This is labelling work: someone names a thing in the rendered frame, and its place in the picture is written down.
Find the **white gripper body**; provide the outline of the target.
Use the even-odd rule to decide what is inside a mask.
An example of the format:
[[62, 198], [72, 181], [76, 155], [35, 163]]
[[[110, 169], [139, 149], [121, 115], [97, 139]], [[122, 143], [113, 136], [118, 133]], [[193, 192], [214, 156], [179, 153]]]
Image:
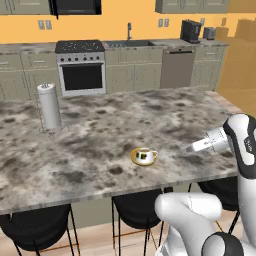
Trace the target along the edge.
[[222, 146], [222, 141], [220, 138], [209, 138], [205, 137], [199, 141], [196, 141], [192, 144], [193, 150], [195, 152], [202, 151], [202, 150], [212, 150], [212, 151], [219, 151], [220, 147]]

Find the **white cup of tea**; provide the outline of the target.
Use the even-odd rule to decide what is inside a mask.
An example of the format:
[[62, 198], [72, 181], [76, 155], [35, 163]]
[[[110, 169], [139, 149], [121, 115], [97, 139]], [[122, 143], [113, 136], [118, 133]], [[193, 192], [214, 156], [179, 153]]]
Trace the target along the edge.
[[150, 148], [139, 148], [136, 153], [136, 162], [140, 164], [150, 164], [157, 157], [158, 152]]

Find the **yellow saucer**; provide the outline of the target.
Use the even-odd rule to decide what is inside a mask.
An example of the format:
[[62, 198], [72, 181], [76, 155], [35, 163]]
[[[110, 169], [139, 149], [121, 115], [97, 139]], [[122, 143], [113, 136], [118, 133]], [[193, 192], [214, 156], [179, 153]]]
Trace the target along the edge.
[[154, 160], [152, 163], [150, 163], [150, 164], [140, 164], [140, 163], [137, 163], [137, 162], [136, 162], [136, 153], [137, 153], [137, 150], [138, 150], [138, 149], [139, 149], [139, 148], [136, 148], [136, 149], [134, 149], [134, 150], [130, 153], [130, 158], [131, 158], [131, 160], [132, 160], [133, 163], [135, 163], [135, 164], [137, 164], [137, 165], [140, 165], [140, 166], [149, 166], [149, 165], [155, 163], [157, 157], [156, 157], [155, 160]]

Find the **black stool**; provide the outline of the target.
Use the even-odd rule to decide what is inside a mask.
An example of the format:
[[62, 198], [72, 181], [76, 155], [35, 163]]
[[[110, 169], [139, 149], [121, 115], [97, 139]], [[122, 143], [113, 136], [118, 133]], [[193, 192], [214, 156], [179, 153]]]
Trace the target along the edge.
[[198, 185], [202, 192], [216, 195], [221, 201], [224, 210], [236, 213], [228, 231], [228, 233], [231, 234], [240, 216], [237, 177], [226, 177], [198, 182]]
[[144, 247], [147, 247], [150, 229], [158, 224], [164, 226], [164, 222], [155, 213], [155, 200], [160, 194], [172, 191], [172, 187], [167, 187], [114, 196], [111, 198], [111, 207], [117, 210], [118, 221], [138, 230], [146, 230]]
[[74, 219], [70, 204], [4, 214], [0, 215], [0, 228], [12, 240], [19, 256], [23, 256], [21, 249], [41, 256], [41, 250], [54, 245], [64, 233], [70, 234], [68, 216]]

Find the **beige base cupboards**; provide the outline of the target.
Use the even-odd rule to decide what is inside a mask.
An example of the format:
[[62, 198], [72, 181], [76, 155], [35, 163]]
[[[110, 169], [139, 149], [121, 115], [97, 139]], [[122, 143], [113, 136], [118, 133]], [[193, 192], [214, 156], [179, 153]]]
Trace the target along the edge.
[[190, 85], [192, 87], [201, 86], [204, 90], [215, 90], [225, 52], [225, 46], [198, 48], [195, 54]]
[[43, 83], [54, 84], [62, 95], [54, 53], [0, 55], [0, 100], [34, 100]]
[[105, 52], [107, 93], [160, 88], [163, 50], [114, 48]]

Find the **grey dishwasher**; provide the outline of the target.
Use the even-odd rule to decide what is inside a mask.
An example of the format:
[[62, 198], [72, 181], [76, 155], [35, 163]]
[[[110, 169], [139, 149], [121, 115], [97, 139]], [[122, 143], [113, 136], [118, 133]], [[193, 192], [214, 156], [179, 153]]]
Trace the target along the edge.
[[165, 50], [163, 52], [160, 88], [188, 87], [191, 82], [194, 58], [194, 50]]

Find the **grey toaster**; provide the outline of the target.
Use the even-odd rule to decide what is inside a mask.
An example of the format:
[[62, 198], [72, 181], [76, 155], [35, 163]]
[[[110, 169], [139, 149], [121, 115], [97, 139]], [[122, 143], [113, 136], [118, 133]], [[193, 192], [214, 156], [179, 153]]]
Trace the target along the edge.
[[214, 40], [216, 36], [216, 29], [214, 27], [205, 27], [203, 31], [203, 38], [207, 40]]

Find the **black coffee machine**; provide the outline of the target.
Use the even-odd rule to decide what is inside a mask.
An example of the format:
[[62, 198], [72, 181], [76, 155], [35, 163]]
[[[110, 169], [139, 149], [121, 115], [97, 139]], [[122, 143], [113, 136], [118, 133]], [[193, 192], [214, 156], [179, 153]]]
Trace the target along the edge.
[[200, 42], [199, 35], [201, 31], [201, 24], [192, 20], [183, 20], [181, 25], [180, 38], [191, 44], [198, 44]]

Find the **grey sink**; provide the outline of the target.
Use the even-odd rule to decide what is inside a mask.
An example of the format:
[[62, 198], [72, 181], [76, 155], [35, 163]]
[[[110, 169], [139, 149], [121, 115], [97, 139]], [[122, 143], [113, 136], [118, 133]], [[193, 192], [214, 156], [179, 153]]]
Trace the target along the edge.
[[106, 43], [110, 48], [155, 46], [150, 40], [106, 41]]

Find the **silver oven with black hob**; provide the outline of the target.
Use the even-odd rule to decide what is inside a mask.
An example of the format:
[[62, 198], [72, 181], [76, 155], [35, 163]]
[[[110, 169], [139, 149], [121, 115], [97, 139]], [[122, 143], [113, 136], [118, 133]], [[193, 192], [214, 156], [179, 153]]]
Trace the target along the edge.
[[55, 54], [64, 97], [106, 93], [105, 49], [100, 40], [58, 41]]

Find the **white paper towel roll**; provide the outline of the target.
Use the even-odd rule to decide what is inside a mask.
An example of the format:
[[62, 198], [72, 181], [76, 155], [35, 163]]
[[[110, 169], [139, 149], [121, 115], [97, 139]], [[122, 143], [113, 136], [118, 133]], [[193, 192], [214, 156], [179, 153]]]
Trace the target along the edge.
[[47, 132], [56, 132], [62, 128], [56, 86], [42, 83], [37, 87], [42, 128]]

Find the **black microwave oven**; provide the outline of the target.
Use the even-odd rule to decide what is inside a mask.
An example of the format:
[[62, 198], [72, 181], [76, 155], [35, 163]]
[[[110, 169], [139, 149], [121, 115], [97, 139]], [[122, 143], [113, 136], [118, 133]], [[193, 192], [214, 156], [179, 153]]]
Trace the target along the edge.
[[50, 12], [60, 15], [101, 15], [101, 0], [48, 0]]

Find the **beige wall cupboards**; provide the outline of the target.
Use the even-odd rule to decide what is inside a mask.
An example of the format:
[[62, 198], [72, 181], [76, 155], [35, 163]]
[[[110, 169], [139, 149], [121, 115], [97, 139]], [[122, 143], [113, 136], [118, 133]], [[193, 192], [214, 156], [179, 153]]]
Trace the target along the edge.
[[156, 0], [155, 11], [161, 14], [226, 13], [229, 0]]
[[48, 0], [0, 0], [0, 15], [48, 15]]

